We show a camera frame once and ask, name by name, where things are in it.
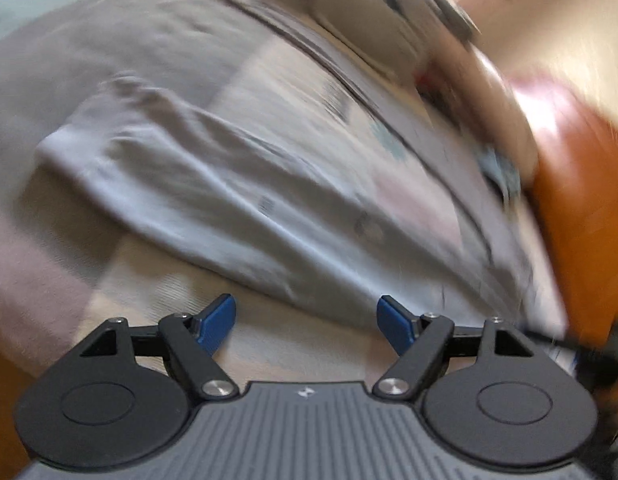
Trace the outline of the pink folded quilt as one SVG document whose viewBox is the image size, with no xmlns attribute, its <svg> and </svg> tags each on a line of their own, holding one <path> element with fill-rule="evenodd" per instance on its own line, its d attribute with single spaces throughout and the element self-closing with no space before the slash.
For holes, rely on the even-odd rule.
<svg viewBox="0 0 618 480">
<path fill-rule="evenodd" d="M 474 136 L 506 156 L 518 170 L 522 185 L 530 185 L 538 168 L 538 148 L 511 87 L 474 41 L 462 44 L 449 32 L 434 2 L 428 2 L 436 15 L 428 63 L 412 84 L 402 87 L 414 88 L 425 82 L 449 92 L 452 108 Z"/>
</svg>

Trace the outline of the green folded garment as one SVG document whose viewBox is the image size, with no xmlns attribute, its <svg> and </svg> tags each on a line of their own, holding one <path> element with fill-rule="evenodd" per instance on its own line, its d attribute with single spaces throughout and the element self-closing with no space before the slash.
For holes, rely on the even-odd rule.
<svg viewBox="0 0 618 480">
<path fill-rule="evenodd" d="M 451 0 L 431 0 L 434 2 L 440 21 L 449 29 L 449 32 L 462 44 L 473 42 L 480 33 L 469 14 Z"/>
</svg>

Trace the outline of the wooden headboard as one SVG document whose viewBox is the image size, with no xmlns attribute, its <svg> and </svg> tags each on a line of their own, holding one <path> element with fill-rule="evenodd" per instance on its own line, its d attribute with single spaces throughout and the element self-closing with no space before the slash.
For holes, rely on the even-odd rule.
<svg viewBox="0 0 618 480">
<path fill-rule="evenodd" d="M 547 73 L 511 81 L 538 146 L 527 198 L 580 341 L 604 345 L 618 321 L 618 129 Z"/>
</svg>

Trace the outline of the grey cat face cushion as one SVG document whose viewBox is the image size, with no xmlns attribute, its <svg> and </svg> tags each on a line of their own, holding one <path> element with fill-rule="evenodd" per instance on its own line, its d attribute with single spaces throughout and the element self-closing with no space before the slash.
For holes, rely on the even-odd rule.
<svg viewBox="0 0 618 480">
<path fill-rule="evenodd" d="M 312 0 L 315 20 L 395 84 L 409 86 L 431 53 L 428 0 Z"/>
</svg>

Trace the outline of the blue baseball cap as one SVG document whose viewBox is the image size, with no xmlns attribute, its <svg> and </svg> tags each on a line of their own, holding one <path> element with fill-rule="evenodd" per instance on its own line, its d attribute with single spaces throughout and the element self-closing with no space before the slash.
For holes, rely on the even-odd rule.
<svg viewBox="0 0 618 480">
<path fill-rule="evenodd" d="M 491 146 L 484 146 L 476 152 L 476 160 L 480 172 L 503 206 L 508 206 L 521 195 L 520 174 L 507 157 Z"/>
</svg>

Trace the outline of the grey striped pants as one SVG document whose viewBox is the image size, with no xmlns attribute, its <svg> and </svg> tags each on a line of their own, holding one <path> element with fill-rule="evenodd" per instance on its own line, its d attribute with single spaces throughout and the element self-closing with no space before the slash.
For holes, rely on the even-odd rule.
<svg viewBox="0 0 618 480">
<path fill-rule="evenodd" d="M 566 320 L 480 145 L 262 0 L 109 0 L 60 34 L 95 86 L 36 151 L 176 256 L 351 326 L 390 295 L 478 326 Z"/>
</svg>

